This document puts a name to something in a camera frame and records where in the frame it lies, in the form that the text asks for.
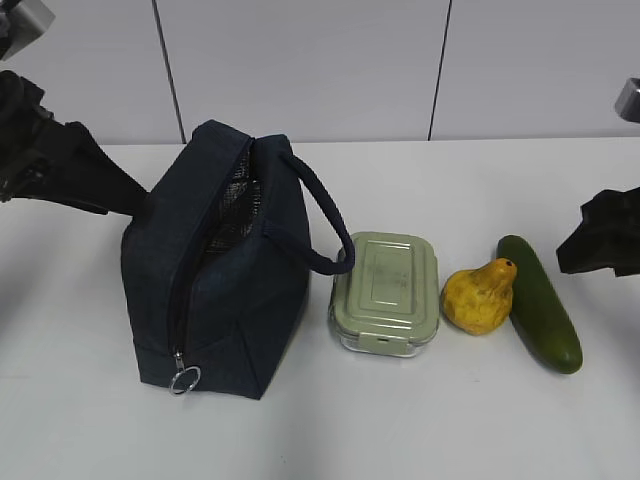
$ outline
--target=green cucumber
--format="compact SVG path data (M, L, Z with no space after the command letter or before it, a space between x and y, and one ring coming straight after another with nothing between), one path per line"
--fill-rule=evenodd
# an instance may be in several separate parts
M580 340L536 253L515 235L500 240L497 253L518 268L510 316L531 354L560 373L580 370Z

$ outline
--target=yellow pear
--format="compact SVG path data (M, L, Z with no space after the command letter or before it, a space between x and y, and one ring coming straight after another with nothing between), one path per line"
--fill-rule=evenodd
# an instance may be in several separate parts
M498 258L477 270L451 275L442 290L447 318L471 335L498 328L511 312L517 270L512 261Z

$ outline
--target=bag handle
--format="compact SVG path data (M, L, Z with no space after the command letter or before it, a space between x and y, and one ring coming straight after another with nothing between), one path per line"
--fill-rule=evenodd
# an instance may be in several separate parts
M327 217L329 223L340 237L342 247L344 249L344 258L334 262L327 257L323 257L318 252L302 243L298 238L291 234L288 230L269 220L265 222L264 234L271 240L280 244L284 248L295 251L306 264L314 272L322 275L337 275L350 272L356 262L356 249L353 241L349 236L347 227L344 224L342 215L338 211L338 207L324 188L316 174L295 155L282 155L282 158L289 167L296 173L298 178L302 180L304 186L307 187L309 193L320 206L322 213Z

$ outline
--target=zipper pull ring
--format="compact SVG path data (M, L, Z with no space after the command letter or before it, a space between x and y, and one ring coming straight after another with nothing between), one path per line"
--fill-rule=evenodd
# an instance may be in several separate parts
M200 381L200 377L202 376L202 371L200 370L200 367L196 365L192 365L191 367L185 368L184 355L182 354L182 352L176 352L173 358L175 358L176 360L177 372L171 379L171 383L169 384L169 391L171 392L171 395L178 396L178 395L183 395L187 392L190 392L191 390L196 388L196 385L198 385L198 382ZM180 380L183 375L186 375L189 372L195 372L195 379L193 380L191 385L189 385L187 388L177 389L176 383L178 383L178 380Z

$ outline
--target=table surface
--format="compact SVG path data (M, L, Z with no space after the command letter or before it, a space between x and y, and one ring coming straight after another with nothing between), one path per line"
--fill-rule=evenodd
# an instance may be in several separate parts
M180 146L107 153L151 188ZM138 381L119 272L128 220L37 201L0 206L2 478L249 480L640 478L640 277L559 272L555 248L604 188L640 184L640 139L299 144L351 232L418 235L441 284L505 234L539 253L582 341L545 370L508 322L442 323L413 359L345 350L331 280L265 397L175 398ZM315 247L338 239L308 202Z

